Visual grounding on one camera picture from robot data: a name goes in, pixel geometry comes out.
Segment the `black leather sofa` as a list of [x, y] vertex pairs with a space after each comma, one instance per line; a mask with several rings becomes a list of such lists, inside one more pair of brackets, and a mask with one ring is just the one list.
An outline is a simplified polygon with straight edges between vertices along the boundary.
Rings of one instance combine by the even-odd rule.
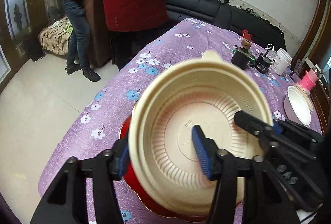
[[173, 24], [188, 18], [198, 19], [238, 35], [247, 30], [251, 40], [263, 48], [272, 44], [275, 50], [287, 49], [284, 33], [279, 27], [240, 7], [218, 0], [165, 0], [165, 3]]

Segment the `black motor with wooden knob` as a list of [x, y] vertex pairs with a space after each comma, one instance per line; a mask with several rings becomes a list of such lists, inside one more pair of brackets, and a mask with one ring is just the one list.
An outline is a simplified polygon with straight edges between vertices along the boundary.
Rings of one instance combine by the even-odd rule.
[[250, 48], [251, 42], [243, 38], [241, 45], [236, 46], [236, 51], [231, 59], [231, 63], [241, 69], [246, 69], [252, 56]]

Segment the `person in dark jacket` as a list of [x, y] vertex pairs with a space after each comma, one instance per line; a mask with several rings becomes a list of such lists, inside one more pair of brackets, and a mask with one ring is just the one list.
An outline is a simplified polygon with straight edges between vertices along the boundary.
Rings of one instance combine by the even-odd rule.
[[81, 70], [89, 81], [98, 82], [100, 76], [91, 68], [88, 58], [91, 32], [83, 1], [63, 0], [65, 14], [72, 25], [72, 33], [68, 40], [66, 71], [70, 75]]

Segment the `purple floral tablecloth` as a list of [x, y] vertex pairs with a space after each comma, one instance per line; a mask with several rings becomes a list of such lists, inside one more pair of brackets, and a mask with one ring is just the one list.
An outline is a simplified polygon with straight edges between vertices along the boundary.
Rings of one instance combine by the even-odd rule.
[[[178, 62], [201, 58], [206, 50], [215, 50], [230, 62], [232, 50], [242, 38], [198, 19], [184, 19], [169, 31], [139, 51], [108, 85], [96, 94], [58, 144], [42, 172], [38, 183], [40, 196], [46, 192], [65, 161], [76, 156], [79, 160], [95, 157], [111, 148], [120, 129], [145, 88], [164, 70]], [[286, 70], [278, 76], [273, 70], [266, 75], [254, 68], [245, 71], [259, 85], [268, 100], [273, 119], [285, 120], [283, 107], [289, 85], [300, 81]], [[125, 223], [189, 223], [158, 216], [149, 211], [124, 180], [115, 182], [116, 194]]]

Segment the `large white bowl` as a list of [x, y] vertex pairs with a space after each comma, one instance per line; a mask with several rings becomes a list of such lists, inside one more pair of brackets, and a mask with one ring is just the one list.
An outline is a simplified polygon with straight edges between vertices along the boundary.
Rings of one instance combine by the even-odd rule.
[[308, 126], [311, 123], [311, 112], [301, 91], [289, 86], [284, 100], [284, 111], [287, 118], [295, 123]]

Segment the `wooden glass panel door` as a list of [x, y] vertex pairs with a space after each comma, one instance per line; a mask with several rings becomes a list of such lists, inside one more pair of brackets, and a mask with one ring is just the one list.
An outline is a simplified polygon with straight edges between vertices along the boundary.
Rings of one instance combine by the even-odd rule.
[[1, 89], [28, 61], [44, 57], [40, 32], [64, 15], [62, 0], [1, 0]]

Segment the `pink sleeved bottle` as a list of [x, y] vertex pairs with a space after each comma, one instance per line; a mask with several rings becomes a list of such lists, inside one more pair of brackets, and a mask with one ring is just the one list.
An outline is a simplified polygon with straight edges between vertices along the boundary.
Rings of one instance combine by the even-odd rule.
[[306, 71], [304, 77], [299, 82], [300, 87], [304, 90], [305, 94], [310, 95], [310, 91], [316, 86], [318, 76], [313, 69]]

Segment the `beige ribbed disposable bowl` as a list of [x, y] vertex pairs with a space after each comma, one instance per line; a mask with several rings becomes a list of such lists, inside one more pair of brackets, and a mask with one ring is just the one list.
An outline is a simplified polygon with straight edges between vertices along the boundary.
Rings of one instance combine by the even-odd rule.
[[134, 106], [128, 131], [132, 167], [146, 193], [170, 211], [207, 216], [216, 184], [200, 168], [192, 129], [199, 125], [218, 147], [251, 159], [262, 149], [235, 125], [240, 110], [273, 123], [257, 83], [213, 50], [158, 75]]

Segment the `white plastic jar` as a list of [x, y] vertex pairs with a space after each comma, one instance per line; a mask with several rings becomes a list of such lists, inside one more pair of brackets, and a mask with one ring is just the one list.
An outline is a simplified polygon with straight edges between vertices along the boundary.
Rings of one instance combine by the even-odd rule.
[[278, 49], [271, 65], [272, 70], [279, 76], [283, 75], [285, 70], [292, 62], [292, 57], [283, 48]]

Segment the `patterned cushioned stool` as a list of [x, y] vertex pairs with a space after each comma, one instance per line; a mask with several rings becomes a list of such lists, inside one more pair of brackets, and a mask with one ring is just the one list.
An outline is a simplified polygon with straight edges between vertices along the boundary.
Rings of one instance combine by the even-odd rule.
[[68, 52], [68, 41], [73, 28], [67, 16], [44, 28], [38, 35], [39, 42], [44, 50], [59, 56]]

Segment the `green circuit part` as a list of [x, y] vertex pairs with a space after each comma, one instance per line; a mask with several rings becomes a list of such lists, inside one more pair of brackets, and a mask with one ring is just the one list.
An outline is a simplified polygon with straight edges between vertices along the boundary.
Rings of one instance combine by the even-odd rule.
[[248, 62], [248, 65], [251, 67], [251, 68], [255, 68], [256, 67], [256, 58], [254, 55], [251, 55], [250, 56], [250, 60]]

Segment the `red scalloped plate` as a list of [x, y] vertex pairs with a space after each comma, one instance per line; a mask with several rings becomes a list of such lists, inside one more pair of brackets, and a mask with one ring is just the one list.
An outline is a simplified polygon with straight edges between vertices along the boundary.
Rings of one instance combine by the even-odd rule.
[[130, 161], [127, 172], [124, 175], [124, 180], [126, 184], [135, 192], [136, 196], [139, 198], [144, 207], [151, 211], [153, 214], [163, 218], [179, 219], [181, 221], [190, 223], [202, 223], [203, 221], [207, 220], [207, 216], [186, 216], [178, 214], [162, 207], [160, 204], [154, 201], [140, 185]]

